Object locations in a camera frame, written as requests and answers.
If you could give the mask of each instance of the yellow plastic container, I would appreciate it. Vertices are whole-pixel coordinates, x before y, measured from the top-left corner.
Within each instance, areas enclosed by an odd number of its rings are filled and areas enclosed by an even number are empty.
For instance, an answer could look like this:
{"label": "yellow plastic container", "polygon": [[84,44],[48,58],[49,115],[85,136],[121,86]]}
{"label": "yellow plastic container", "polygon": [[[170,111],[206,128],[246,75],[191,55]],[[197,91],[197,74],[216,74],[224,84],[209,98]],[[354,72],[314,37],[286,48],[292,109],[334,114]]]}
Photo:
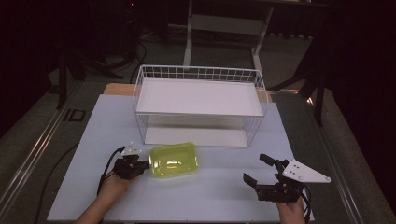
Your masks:
{"label": "yellow plastic container", "polygon": [[154,147],[149,155],[155,177],[184,175],[198,168],[195,145],[192,142]]}

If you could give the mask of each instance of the person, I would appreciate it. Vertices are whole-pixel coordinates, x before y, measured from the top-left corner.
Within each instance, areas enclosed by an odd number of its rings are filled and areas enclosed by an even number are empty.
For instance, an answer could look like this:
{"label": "person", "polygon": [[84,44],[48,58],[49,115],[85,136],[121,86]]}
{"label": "person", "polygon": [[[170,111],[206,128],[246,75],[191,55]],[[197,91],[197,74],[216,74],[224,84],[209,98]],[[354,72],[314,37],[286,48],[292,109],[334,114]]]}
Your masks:
{"label": "person", "polygon": [[[98,224],[111,207],[123,196],[135,181],[121,179],[114,172],[109,172],[96,199],[78,217],[75,224]],[[304,203],[276,203],[281,224],[304,224]]]}

